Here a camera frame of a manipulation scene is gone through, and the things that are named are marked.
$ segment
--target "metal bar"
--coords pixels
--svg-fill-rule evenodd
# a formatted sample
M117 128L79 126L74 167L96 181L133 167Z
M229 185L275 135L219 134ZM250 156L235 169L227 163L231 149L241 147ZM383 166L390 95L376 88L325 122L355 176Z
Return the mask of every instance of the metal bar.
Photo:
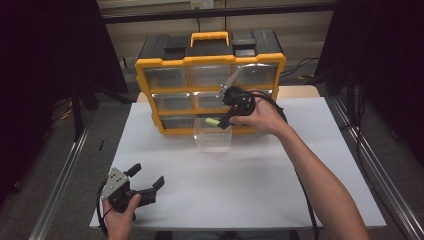
M230 17L230 16L246 16L246 15L262 15L262 14L279 14L279 13L300 13L300 12L322 12L333 11L338 8L365 6L369 5L368 1L355 1L349 3L317 3L317 4L298 4L298 5L280 5L270 7L257 8L220 8L220 9L203 9L175 12L160 12L146 14L118 14L104 15L100 20L105 24L128 23L128 22L148 22L193 18L211 18L211 17Z
M345 123L349 123L349 118L346 115L346 107L343 102L338 99L334 100L334 105L340 114L341 118ZM357 141L358 138L358 128L350 128L349 132L354 139ZM382 187L384 193L389 199L390 203L394 207L397 215L401 219L405 228L407 229L409 235L412 239L424 239L424 231L421 223L418 221L415 213L412 211L409 204L402 197L396 186L393 184L387 172L384 170L383 165L381 165L374 151L371 149L371 146L368 144L365 137L361 134L360 141L360 151L364 155L364 159L366 160L368 166L371 168L374 176Z
M49 196L49 199L46 205L44 206L44 209L41 212L41 215L38 218L37 223L35 224L31 232L29 240L44 240L46 238L53 218L59 208L60 201L62 200L62 196L68 184L68 180L75 167L75 163L82 150L82 147L84 146L89 129L91 128L91 125L94 122L96 112L97 111L90 112L87 126L81 134L81 137L79 138L78 142L74 142L74 144L72 145L71 151L68 155L65 165L63 166L63 169Z

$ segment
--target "white wall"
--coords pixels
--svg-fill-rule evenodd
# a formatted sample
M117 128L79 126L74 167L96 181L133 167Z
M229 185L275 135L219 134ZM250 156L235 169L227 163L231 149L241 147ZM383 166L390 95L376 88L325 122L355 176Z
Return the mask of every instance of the white wall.
M334 1L227 0L227 7L277 6ZM190 1L184 0L98 0L98 3L104 15L180 11L191 8ZM215 0L214 4L216 8L223 7L224 0ZM227 17L227 30L248 32L253 29L274 29L286 54L287 66L294 66L303 58L320 56L331 16L332 12L313 12ZM201 31L222 31L225 26L224 22L225 18L200 19ZM144 40L149 35L186 35L198 31L196 19L109 24L107 28L118 59L135 59Z

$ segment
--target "person's right hand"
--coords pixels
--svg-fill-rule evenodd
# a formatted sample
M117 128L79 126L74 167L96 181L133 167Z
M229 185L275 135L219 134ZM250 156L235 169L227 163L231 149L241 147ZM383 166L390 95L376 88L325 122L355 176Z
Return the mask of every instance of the person's right hand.
M258 97L255 97L255 101L255 111L250 116L231 117L230 123L236 125L247 124L261 132L273 135L277 135L289 127L271 103Z

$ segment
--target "yellow and black tool organizer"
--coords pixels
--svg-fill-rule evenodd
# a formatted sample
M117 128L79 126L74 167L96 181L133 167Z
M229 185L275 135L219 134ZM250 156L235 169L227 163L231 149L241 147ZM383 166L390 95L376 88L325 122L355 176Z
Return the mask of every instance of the yellow and black tool organizer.
M267 91L275 100L286 58L273 30L149 36L135 64L137 81L162 134L192 135L196 117L228 111L216 95L242 68L233 85ZM254 132L237 126L233 133Z

